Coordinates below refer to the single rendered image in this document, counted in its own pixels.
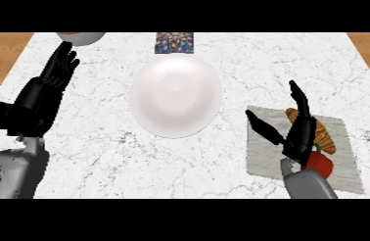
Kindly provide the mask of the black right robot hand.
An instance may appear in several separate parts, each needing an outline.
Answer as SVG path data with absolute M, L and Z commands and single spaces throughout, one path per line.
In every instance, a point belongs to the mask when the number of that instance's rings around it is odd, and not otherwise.
M 290 96 L 297 106 L 297 116 L 292 123 L 287 136 L 283 137 L 277 129 L 258 118 L 250 110 L 246 116 L 252 130 L 274 144 L 283 145 L 281 154 L 302 166 L 306 165 L 314 146 L 317 119 L 311 116 L 309 104 L 303 91 L 296 82 L 289 81 Z

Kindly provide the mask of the grey placemat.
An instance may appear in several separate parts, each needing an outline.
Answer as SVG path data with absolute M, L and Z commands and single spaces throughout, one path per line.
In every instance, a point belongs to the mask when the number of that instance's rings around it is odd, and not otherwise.
M 255 115 L 271 124 L 281 135 L 286 135 L 290 129 L 290 121 L 283 110 L 272 110 L 262 107 L 249 106 Z M 356 168 L 355 157 L 345 128 L 340 119 L 315 116 L 315 119 L 324 124 L 334 144 L 334 153 L 324 153 L 333 161 L 333 173 L 328 177 L 328 183 L 334 190 L 362 194 L 362 182 Z M 272 145 L 247 126 L 247 173 L 272 179 L 281 179 L 280 160 L 281 146 Z

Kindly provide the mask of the brown croissant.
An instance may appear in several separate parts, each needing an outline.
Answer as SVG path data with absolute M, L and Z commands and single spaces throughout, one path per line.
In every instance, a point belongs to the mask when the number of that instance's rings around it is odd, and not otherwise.
M 297 117 L 297 110 L 293 108 L 287 108 L 284 111 L 286 117 L 289 118 L 290 122 L 295 122 L 296 117 Z M 333 154 L 336 151 L 334 148 L 334 143 L 333 143 L 333 139 L 331 136 L 328 134 L 327 128 L 324 126 L 324 124 L 317 121 L 317 129 L 315 129 L 315 139 L 314 139 L 314 143 L 320 145 L 321 150 L 327 153 L 327 154 Z

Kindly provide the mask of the grey bowl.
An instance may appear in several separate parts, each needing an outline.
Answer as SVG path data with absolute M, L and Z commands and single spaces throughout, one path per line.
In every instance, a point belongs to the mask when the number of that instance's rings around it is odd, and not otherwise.
M 57 32 L 57 36 L 66 42 L 70 42 L 73 46 L 87 46 L 96 43 L 104 36 L 103 32 L 76 32 L 62 33 Z

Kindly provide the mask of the white plate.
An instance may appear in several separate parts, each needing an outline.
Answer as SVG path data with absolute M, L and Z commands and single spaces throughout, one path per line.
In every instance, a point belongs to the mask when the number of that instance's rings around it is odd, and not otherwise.
M 131 113 L 150 133 L 165 138 L 182 138 L 212 122 L 221 96 L 215 69 L 193 55 L 163 55 L 132 77 Z

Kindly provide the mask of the blue patterned box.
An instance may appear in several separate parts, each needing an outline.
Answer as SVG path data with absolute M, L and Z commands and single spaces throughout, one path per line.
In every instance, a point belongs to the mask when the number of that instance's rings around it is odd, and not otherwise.
M 193 53 L 191 32 L 157 32 L 154 41 L 154 53 Z

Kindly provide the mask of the red bell pepper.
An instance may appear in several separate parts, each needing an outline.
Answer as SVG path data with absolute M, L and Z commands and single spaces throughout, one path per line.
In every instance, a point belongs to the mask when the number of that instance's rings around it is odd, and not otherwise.
M 320 145 L 315 145 L 306 165 L 300 166 L 300 169 L 314 169 L 324 178 L 330 177 L 333 173 L 333 161 L 321 153 Z

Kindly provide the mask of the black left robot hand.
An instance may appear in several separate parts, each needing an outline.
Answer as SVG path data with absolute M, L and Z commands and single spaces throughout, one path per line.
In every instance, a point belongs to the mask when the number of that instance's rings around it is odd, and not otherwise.
M 63 41 L 38 76 L 28 81 L 14 103 L 0 102 L 0 129 L 9 136 L 42 137 L 51 128 L 65 88 L 79 60 L 72 43 Z

